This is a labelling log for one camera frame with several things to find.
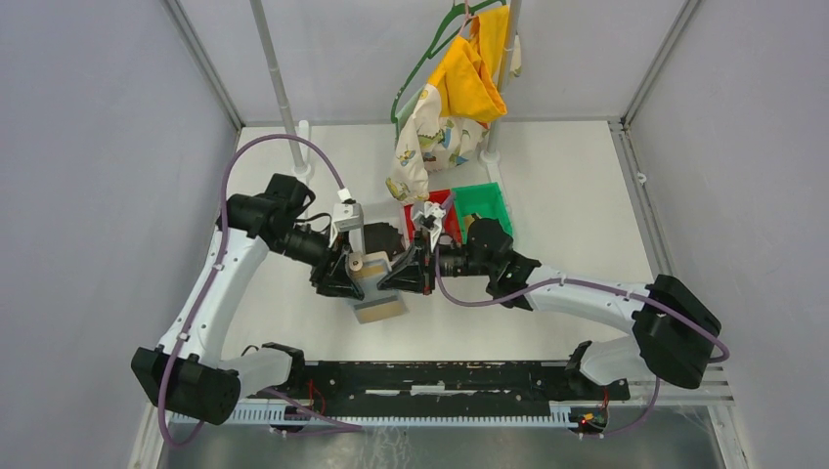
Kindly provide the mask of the beige card holder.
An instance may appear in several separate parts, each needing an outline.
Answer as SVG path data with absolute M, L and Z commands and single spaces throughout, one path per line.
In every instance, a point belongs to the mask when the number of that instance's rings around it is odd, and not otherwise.
M 391 270 L 386 252 L 352 253 L 349 255 L 348 267 L 352 279 L 365 295 L 363 300 L 347 301 L 359 324 L 390 320 L 409 311 L 399 291 L 381 290 L 377 286 Z

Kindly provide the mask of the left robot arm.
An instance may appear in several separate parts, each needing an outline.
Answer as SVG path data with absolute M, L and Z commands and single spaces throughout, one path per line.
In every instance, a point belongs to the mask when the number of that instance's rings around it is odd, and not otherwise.
M 303 214 L 315 194 L 293 176 L 276 174 L 257 195 L 227 199 L 194 291 L 152 348 L 137 349 L 131 369 L 151 403 L 196 421 L 221 425 L 240 399 L 272 387 L 284 398 L 307 385 L 301 350 L 268 343 L 225 360 L 223 346 L 248 284 L 271 254 L 304 264 L 324 297 L 362 300 L 365 293 L 349 266 L 349 234 L 364 224 L 361 205 L 338 193 L 322 233 Z

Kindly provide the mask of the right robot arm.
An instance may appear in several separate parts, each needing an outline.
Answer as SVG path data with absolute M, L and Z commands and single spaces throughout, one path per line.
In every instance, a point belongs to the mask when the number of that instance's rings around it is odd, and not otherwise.
M 471 223 L 463 245 L 418 235 L 377 287 L 422 295 L 438 289 L 464 308 L 561 313 L 620 331 L 617 339 L 585 341 L 571 355 L 564 383 L 578 399 L 648 376 L 697 389 L 707 366 L 730 356 L 720 321 L 678 278 L 623 283 L 570 276 L 518 253 L 500 222 L 489 218 Z

